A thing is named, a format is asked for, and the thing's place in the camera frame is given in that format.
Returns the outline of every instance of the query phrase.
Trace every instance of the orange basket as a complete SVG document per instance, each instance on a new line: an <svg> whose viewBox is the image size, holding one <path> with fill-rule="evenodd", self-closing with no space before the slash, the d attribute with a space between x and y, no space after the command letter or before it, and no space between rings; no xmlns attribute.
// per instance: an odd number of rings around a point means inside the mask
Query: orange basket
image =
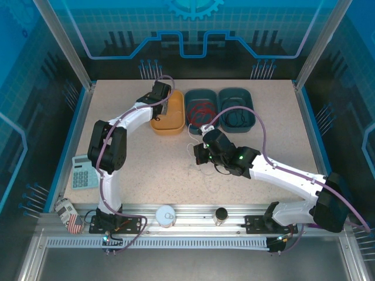
<svg viewBox="0 0 375 281"><path fill-rule="evenodd" d="M155 133L161 136L178 135L185 125L185 102L183 94L175 90L168 100L166 115L159 115L160 121L151 120L150 125Z"/></svg>

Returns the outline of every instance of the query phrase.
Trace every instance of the white cable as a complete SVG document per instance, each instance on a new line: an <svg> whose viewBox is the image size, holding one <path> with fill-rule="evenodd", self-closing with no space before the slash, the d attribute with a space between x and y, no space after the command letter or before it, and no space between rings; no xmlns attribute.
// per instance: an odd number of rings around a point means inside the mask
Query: white cable
<svg viewBox="0 0 375 281"><path fill-rule="evenodd" d="M214 174L213 177L209 177L209 176L204 177L204 186L206 187L208 192L213 193L213 194L217 194L225 184L233 180L232 174L223 175L220 173L218 174L217 171L214 171L212 174ZM215 184L213 186L210 181L213 179L216 179L217 177L221 177L220 184Z"/></svg>
<svg viewBox="0 0 375 281"><path fill-rule="evenodd" d="M190 126L192 124L190 123L189 126L187 127L187 133L189 134L190 138L195 140L197 143L200 143L199 140L197 140L196 138L194 138L191 134L190 134Z"/></svg>
<svg viewBox="0 0 375 281"><path fill-rule="evenodd" d="M196 169L198 171L200 171L202 174L204 174L205 176L211 176L212 174L215 173L215 171L212 171L212 173L210 174L206 174L203 170L202 170L202 166L198 166L196 163L195 163L195 157L193 155L190 154L190 151L189 151L189 145L193 145L194 146L194 143L190 142L188 143L187 147L186 147L186 151L187 153L189 154L190 156L190 159L193 160L192 164L190 166L193 166L193 167L196 167Z"/></svg>

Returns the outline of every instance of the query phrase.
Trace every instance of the black cable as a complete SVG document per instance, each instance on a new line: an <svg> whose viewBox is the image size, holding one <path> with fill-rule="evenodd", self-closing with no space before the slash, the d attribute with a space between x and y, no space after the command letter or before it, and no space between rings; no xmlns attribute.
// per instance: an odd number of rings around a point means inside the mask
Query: black cable
<svg viewBox="0 0 375 281"><path fill-rule="evenodd" d="M218 168L217 168L218 165L217 164L215 164L213 166L214 166L215 170L218 171L220 174L224 174L224 173L222 173L221 171L218 170Z"/></svg>
<svg viewBox="0 0 375 281"><path fill-rule="evenodd" d="M294 235L294 232L293 232L293 225L288 225L288 227L289 227L289 229L291 230L290 231L290 235L291 235L291 237L290 238L287 238L287 242L289 241L289 240L291 240L292 238L293 238L293 235ZM295 247L295 245L299 242L299 239L301 238L301 236L302 236L302 233L300 233L299 235L298 235L298 238L297 238L297 240L289 247L289 248L287 248L287 249L284 249L281 253L283 253L283 252L289 252L289 249L292 249L292 248L294 248ZM269 243L267 246L271 246L271 245L274 245L274 244L276 244L276 243L279 243L279 242L281 242L281 240L275 240L274 242L272 242L272 243Z"/></svg>
<svg viewBox="0 0 375 281"><path fill-rule="evenodd" d="M88 212L86 213L86 215L84 215L83 220L84 220L84 222L85 222L86 224L91 223L90 221L86 221L87 215L88 215L89 213L91 213L91 212L95 212L95 211L96 211L96 210L90 210L90 211L88 211Z"/></svg>
<svg viewBox="0 0 375 281"><path fill-rule="evenodd" d="M124 240L122 240L121 238L114 238L114 237L112 236L112 231L110 231L110 238L111 238L112 240L115 240L115 241L121 241L121 242L124 241Z"/></svg>
<svg viewBox="0 0 375 281"><path fill-rule="evenodd" d="M235 100L234 98L227 98L226 100L224 100L222 102L221 110L224 110L226 108L229 108L229 107L232 107L232 106L235 106L235 105L244 106L240 101ZM245 118L245 113L246 112L244 112L243 109L234 109L234 110L228 111L227 113L223 114L223 123L230 128L246 127L248 125L247 125L247 121L246 121L246 118ZM230 122L230 117L233 114L236 118L235 124L232 124Z"/></svg>
<svg viewBox="0 0 375 281"><path fill-rule="evenodd" d="M224 165L225 168L228 168L228 169L233 169L233 168L234 168L233 166L231 167L231 166L230 166L230 165L224 160L223 155L220 156L220 160L221 160L221 162L222 162L222 164Z"/></svg>

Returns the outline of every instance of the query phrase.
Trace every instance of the calculator keypad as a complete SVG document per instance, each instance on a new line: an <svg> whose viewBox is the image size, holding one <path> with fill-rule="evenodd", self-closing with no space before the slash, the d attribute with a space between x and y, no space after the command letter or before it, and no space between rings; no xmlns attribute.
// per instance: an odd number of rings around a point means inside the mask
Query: calculator keypad
<svg viewBox="0 0 375 281"><path fill-rule="evenodd" d="M98 187L98 176L95 169L91 167L91 162L88 162L87 165L82 165L81 168L74 168L73 165L73 181L71 186L73 189Z"/></svg>

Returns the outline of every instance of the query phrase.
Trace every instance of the glass wall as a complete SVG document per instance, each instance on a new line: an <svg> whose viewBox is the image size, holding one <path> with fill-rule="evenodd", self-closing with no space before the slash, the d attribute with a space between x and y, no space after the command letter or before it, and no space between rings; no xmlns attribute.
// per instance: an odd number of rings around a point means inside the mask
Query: glass wall
<svg viewBox="0 0 375 281"><path fill-rule="evenodd" d="M32 1L0 1L0 34L0 279L13 280L81 85Z"/></svg>
<svg viewBox="0 0 375 281"><path fill-rule="evenodd" d="M305 88L330 166L375 225L375 2L353 0Z"/></svg>
<svg viewBox="0 0 375 281"><path fill-rule="evenodd" d="M336 0L51 0L91 79L295 79Z"/></svg>

